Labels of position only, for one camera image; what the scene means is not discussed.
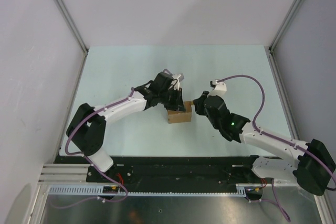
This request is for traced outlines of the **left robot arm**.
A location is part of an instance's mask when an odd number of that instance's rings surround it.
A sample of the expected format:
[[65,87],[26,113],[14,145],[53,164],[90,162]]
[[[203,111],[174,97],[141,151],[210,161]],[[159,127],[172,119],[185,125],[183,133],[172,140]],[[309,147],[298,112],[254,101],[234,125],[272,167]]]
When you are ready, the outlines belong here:
[[96,167],[103,181],[112,181],[116,175],[114,161],[103,148],[107,124],[159,104],[167,110],[184,112],[180,87],[183,79],[183,74],[172,74],[165,69],[154,80],[132,88],[125,98],[101,106],[83,103],[66,130],[65,153],[69,156],[81,155]]

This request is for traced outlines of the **brown cardboard express box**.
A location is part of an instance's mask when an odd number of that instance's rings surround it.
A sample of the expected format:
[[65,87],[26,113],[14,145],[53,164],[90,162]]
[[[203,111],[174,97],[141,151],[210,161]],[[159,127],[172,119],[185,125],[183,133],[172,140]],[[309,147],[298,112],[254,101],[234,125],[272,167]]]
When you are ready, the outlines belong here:
[[191,101],[184,102],[185,111],[167,110],[167,119],[170,124],[185,123],[192,120],[192,106]]

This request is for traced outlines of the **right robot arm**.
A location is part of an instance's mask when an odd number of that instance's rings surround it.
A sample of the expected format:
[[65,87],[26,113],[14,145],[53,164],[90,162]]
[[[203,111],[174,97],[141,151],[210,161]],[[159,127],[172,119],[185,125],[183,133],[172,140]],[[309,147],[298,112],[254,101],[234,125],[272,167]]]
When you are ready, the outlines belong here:
[[196,114],[207,117],[224,139],[261,148],[287,161],[302,189],[316,196],[330,189],[329,181],[335,180],[335,161],[321,141],[305,142],[267,133],[250,119],[232,113],[223,98],[208,91],[193,100],[193,105]]

